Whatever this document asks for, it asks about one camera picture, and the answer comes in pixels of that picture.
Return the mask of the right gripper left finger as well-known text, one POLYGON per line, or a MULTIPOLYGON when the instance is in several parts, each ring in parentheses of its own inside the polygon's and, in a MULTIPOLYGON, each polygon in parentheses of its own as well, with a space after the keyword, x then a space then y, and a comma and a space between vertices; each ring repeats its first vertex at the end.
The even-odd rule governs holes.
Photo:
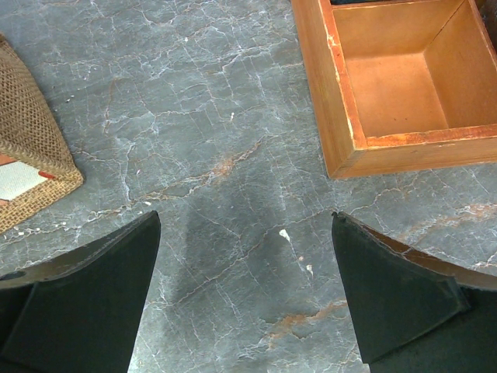
POLYGON ((3 372, 126 372, 161 237, 157 211, 1 277, 3 372))

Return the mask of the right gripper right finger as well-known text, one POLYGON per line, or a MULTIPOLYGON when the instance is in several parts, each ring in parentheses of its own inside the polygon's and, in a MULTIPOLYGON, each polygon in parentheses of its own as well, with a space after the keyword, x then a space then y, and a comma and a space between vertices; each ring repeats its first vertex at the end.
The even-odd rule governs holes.
POLYGON ((496 279, 350 215, 332 240, 361 360, 372 372, 494 372, 496 279))

